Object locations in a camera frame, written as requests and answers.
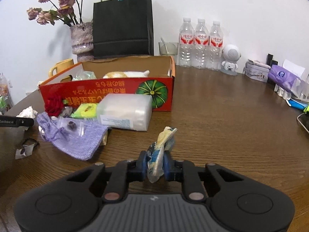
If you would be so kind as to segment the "purple knitted pouch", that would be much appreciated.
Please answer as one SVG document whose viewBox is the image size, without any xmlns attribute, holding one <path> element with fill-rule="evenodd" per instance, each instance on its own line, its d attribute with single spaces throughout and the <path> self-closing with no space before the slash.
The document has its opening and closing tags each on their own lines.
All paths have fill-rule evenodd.
<svg viewBox="0 0 309 232">
<path fill-rule="evenodd" d="M 79 160 L 89 160 L 95 154 L 109 127 L 87 120 L 84 123 L 82 137 L 72 135 L 57 127 L 58 118 L 51 118 L 46 112 L 37 116 L 38 126 L 44 141 L 52 143 L 65 154 Z"/>
</svg>

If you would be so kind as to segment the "yellow ceramic mug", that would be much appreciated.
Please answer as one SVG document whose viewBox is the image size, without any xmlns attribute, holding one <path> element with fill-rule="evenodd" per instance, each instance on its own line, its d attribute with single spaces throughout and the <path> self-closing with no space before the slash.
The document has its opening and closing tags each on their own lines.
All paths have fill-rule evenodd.
<svg viewBox="0 0 309 232">
<path fill-rule="evenodd" d="M 62 72 L 63 70 L 66 70 L 70 68 L 71 66 L 74 65 L 74 60 L 73 59 L 65 59 L 63 61 L 60 61 L 56 63 L 48 72 L 48 77 L 53 77 L 54 72 L 56 74 Z"/>
</svg>

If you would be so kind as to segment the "small torn packet on table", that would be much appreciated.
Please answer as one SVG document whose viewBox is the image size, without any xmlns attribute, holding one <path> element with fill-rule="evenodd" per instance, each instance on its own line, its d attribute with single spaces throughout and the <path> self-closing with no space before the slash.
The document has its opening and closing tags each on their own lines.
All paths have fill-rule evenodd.
<svg viewBox="0 0 309 232">
<path fill-rule="evenodd" d="M 39 145 L 39 142 L 33 138 L 26 138 L 21 147 L 16 150 L 15 159 L 22 159 L 31 156 L 35 147 Z"/>
</svg>

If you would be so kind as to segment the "snack packets at left edge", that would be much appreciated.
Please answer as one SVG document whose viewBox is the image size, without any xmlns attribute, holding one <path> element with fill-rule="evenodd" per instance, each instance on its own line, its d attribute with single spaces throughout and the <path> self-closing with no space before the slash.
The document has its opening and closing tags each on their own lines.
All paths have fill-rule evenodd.
<svg viewBox="0 0 309 232">
<path fill-rule="evenodd" d="M 8 82 L 3 73 L 0 74 L 0 110 L 5 114 L 13 107 L 13 102 L 9 93 Z"/>
</svg>

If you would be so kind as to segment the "clear plastic cotton pad pack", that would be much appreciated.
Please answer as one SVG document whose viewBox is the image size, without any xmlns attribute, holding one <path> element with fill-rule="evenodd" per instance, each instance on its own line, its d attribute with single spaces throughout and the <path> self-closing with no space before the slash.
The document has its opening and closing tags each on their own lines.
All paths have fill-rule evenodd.
<svg viewBox="0 0 309 232">
<path fill-rule="evenodd" d="M 147 131 L 152 97 L 141 94 L 107 94 L 96 107 L 97 121 L 112 128 Z"/>
</svg>

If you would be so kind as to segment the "green tinted plastic bag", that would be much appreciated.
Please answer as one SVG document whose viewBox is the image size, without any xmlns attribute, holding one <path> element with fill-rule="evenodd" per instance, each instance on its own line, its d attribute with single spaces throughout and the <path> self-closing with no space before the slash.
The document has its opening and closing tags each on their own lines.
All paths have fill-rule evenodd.
<svg viewBox="0 0 309 232">
<path fill-rule="evenodd" d="M 72 81 L 82 81 L 82 80 L 96 80 L 95 73 L 92 71 L 82 71 L 80 70 L 73 78 Z"/>
</svg>

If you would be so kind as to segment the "blue white tube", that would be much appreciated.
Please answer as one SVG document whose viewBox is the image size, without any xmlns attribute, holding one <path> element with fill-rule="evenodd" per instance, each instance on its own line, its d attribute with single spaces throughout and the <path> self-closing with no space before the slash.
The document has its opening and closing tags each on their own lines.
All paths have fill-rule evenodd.
<svg viewBox="0 0 309 232">
<path fill-rule="evenodd" d="M 304 111 L 305 109 L 306 109 L 306 107 L 307 107 L 307 104 L 304 104 L 304 103 L 300 103 L 300 102 L 298 102 L 298 101 L 295 101 L 294 99 L 290 99 L 290 100 L 285 100 L 286 101 L 286 103 L 290 106 L 290 107 L 292 107 L 292 108 L 295 108 L 295 109 L 298 109 L 298 110 L 300 110 L 300 111 Z"/>
</svg>

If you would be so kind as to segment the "left clear water bottle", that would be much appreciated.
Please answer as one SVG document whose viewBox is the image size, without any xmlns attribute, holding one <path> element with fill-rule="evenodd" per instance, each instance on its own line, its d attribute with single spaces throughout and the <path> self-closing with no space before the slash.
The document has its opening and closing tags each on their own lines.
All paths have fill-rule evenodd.
<svg viewBox="0 0 309 232">
<path fill-rule="evenodd" d="M 194 28 L 190 18 L 183 18 L 183 24 L 179 32 L 179 49 L 177 64 L 189 67 L 192 61 L 192 48 L 194 45 Z"/>
</svg>

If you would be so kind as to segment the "yellow blue wrapper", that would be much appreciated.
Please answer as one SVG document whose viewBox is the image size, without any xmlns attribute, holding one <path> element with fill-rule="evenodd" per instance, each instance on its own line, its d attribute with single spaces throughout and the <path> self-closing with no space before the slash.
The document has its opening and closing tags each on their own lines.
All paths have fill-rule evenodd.
<svg viewBox="0 0 309 232">
<path fill-rule="evenodd" d="M 165 151 L 171 152 L 177 128 L 166 126 L 147 150 L 147 177 L 150 183 L 157 182 L 164 174 L 163 159 Z"/>
</svg>

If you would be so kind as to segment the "red fabric rose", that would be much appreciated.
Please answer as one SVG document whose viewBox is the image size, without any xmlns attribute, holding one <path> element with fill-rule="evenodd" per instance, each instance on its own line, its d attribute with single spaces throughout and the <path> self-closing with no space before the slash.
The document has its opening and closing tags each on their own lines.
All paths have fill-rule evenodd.
<svg viewBox="0 0 309 232">
<path fill-rule="evenodd" d="M 60 96 L 52 96 L 45 103 L 45 112 L 49 117 L 58 117 L 64 108 L 63 99 Z"/>
</svg>

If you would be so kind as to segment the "middle clear water bottle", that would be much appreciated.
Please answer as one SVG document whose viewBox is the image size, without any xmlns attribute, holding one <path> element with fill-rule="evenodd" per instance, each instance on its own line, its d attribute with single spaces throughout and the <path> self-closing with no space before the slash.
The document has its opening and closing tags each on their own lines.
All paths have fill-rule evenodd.
<svg viewBox="0 0 309 232">
<path fill-rule="evenodd" d="M 206 28 L 205 19 L 198 18 L 194 32 L 194 50 L 192 65 L 195 68 L 206 66 L 206 48 L 209 41 L 209 32 Z"/>
</svg>

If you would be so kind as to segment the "green tissue pack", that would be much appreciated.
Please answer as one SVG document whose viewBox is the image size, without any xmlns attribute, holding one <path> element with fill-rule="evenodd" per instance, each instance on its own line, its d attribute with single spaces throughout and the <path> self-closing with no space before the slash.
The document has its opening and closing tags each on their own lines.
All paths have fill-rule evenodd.
<svg viewBox="0 0 309 232">
<path fill-rule="evenodd" d="M 74 111 L 70 117 L 71 118 L 85 118 L 92 119 L 96 118 L 96 103 L 82 103 L 76 111 Z"/>
</svg>

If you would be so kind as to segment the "orange white plush toy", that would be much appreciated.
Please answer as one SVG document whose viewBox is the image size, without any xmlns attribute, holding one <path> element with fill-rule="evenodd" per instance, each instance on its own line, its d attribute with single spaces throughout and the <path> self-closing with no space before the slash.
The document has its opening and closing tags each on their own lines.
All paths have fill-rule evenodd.
<svg viewBox="0 0 309 232">
<path fill-rule="evenodd" d="M 144 72 L 140 71 L 115 71 L 109 72 L 103 78 L 147 78 L 150 74 L 149 70 Z"/>
</svg>

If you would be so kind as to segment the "black paper shopping bag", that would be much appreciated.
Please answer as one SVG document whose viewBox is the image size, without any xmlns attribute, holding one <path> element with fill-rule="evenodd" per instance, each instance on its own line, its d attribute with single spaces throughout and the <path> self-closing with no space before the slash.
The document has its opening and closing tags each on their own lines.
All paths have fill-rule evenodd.
<svg viewBox="0 0 309 232">
<path fill-rule="evenodd" d="M 154 55 L 152 0 L 101 0 L 93 7 L 95 59 Z"/>
</svg>

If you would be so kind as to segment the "small bag with dark bead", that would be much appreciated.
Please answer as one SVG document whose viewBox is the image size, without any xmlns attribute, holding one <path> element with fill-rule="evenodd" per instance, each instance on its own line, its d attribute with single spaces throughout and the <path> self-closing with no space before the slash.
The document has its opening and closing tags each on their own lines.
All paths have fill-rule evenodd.
<svg viewBox="0 0 309 232">
<path fill-rule="evenodd" d="M 59 117 L 57 127 L 72 135 L 84 135 L 84 123 L 79 119 Z"/>
</svg>

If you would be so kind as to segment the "white tissue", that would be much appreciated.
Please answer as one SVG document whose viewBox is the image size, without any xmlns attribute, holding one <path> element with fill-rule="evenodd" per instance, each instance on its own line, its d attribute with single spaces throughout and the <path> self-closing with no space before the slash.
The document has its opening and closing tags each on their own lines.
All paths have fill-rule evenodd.
<svg viewBox="0 0 309 232">
<path fill-rule="evenodd" d="M 27 126 L 19 127 L 19 129 L 23 131 L 27 131 L 30 127 L 34 125 L 35 118 L 37 116 L 38 112 L 33 109 L 32 106 L 27 107 L 26 109 L 23 109 L 17 117 L 19 118 L 31 118 L 33 121 L 31 123 L 28 123 Z"/>
</svg>

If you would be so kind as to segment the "dried pink rose bouquet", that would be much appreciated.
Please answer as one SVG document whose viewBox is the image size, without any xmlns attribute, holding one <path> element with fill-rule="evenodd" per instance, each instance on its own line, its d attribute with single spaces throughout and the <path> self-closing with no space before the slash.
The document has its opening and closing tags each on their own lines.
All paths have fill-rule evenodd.
<svg viewBox="0 0 309 232">
<path fill-rule="evenodd" d="M 63 22 L 69 27 L 83 23 L 82 8 L 84 0 L 37 0 L 38 3 L 50 3 L 50 9 L 31 7 L 26 13 L 30 21 L 35 20 L 40 25 L 55 25 L 56 21 Z"/>
</svg>

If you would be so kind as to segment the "purple tissue pack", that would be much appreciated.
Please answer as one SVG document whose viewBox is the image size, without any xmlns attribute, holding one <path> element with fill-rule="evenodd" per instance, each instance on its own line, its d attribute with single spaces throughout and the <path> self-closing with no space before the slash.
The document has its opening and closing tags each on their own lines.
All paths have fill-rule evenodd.
<svg viewBox="0 0 309 232">
<path fill-rule="evenodd" d="M 268 78 L 287 92 L 301 83 L 301 79 L 285 68 L 273 65 L 268 73 Z"/>
</svg>

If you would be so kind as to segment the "clear water bottle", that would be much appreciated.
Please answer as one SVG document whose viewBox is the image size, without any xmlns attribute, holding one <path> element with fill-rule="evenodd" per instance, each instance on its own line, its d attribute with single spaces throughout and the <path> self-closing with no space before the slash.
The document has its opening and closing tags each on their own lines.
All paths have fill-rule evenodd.
<svg viewBox="0 0 309 232">
<path fill-rule="evenodd" d="M 209 41 L 209 32 L 206 28 L 205 19 L 198 18 L 194 32 L 194 50 L 192 65 L 195 68 L 206 66 L 206 48 Z"/>
<path fill-rule="evenodd" d="M 190 18 L 183 18 L 183 24 L 179 32 L 179 49 L 177 64 L 189 67 L 192 61 L 192 48 L 194 45 L 194 28 Z"/>
<path fill-rule="evenodd" d="M 209 39 L 207 68 L 210 70 L 219 70 L 224 39 L 219 21 L 213 21 Z"/>
</svg>

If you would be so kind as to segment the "red cardboard pumpkin box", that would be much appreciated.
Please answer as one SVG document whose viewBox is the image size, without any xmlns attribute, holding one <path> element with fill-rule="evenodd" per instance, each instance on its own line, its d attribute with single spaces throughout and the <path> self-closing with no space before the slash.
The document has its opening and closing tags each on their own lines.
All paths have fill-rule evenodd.
<svg viewBox="0 0 309 232">
<path fill-rule="evenodd" d="M 72 81 L 80 70 L 94 72 L 96 80 Z M 146 70 L 150 71 L 147 78 L 103 78 L 109 72 Z M 79 62 L 40 84 L 39 89 L 45 102 L 60 96 L 70 106 L 98 103 L 109 93 L 146 94 L 152 97 L 154 111 L 169 112 L 174 79 L 172 56 L 130 56 Z"/>
</svg>

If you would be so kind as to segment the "purple ceramic vase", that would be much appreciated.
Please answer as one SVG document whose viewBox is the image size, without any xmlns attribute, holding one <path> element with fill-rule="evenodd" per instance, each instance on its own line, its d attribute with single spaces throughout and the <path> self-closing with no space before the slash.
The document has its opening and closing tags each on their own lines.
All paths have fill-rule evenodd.
<svg viewBox="0 0 309 232">
<path fill-rule="evenodd" d="M 77 61 L 92 61 L 93 55 L 93 23 L 82 23 L 70 27 L 72 53 Z"/>
</svg>

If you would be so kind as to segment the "grey glass cup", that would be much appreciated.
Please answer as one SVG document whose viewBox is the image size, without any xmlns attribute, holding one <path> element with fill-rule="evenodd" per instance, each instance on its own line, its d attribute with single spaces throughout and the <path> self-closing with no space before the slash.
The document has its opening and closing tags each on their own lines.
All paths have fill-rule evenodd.
<svg viewBox="0 0 309 232">
<path fill-rule="evenodd" d="M 167 45 L 168 51 L 169 51 L 168 55 L 177 56 L 177 54 L 178 54 L 178 43 L 167 43 L 166 42 L 166 45 Z M 159 42 L 158 46 L 159 46 L 159 54 L 160 55 L 167 55 L 166 49 L 165 49 L 163 43 Z"/>
</svg>

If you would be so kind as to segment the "white robot figurine speaker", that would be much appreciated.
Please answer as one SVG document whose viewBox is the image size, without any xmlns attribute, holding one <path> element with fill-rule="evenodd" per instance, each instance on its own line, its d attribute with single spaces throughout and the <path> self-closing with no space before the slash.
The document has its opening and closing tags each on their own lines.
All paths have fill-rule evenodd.
<svg viewBox="0 0 309 232">
<path fill-rule="evenodd" d="M 221 64 L 220 72 L 227 75 L 236 76 L 238 69 L 238 60 L 241 57 L 239 48 L 236 45 L 228 44 L 223 48 L 224 61 Z"/>
</svg>

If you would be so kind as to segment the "right clear water bottle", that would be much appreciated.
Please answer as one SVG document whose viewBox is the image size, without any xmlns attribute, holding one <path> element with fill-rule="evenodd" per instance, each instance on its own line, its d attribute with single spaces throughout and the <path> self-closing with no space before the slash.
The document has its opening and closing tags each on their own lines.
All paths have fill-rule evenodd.
<svg viewBox="0 0 309 232">
<path fill-rule="evenodd" d="M 210 70 L 219 70 L 224 39 L 219 21 L 213 21 L 209 39 L 207 68 Z"/>
</svg>

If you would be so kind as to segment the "clear plastic spoon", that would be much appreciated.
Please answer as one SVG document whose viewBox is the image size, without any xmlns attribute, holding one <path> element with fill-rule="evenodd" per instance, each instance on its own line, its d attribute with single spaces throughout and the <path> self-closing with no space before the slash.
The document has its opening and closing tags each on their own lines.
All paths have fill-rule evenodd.
<svg viewBox="0 0 309 232">
<path fill-rule="evenodd" d="M 160 39 L 161 39 L 161 42 L 163 43 L 163 45 L 164 45 L 164 47 L 165 47 L 165 49 L 166 49 L 166 54 L 168 55 L 168 54 L 169 54 L 169 51 L 168 51 L 168 47 L 167 47 L 167 45 L 166 45 L 166 42 L 165 42 L 165 40 L 163 39 L 163 37 L 160 37 Z"/>
</svg>

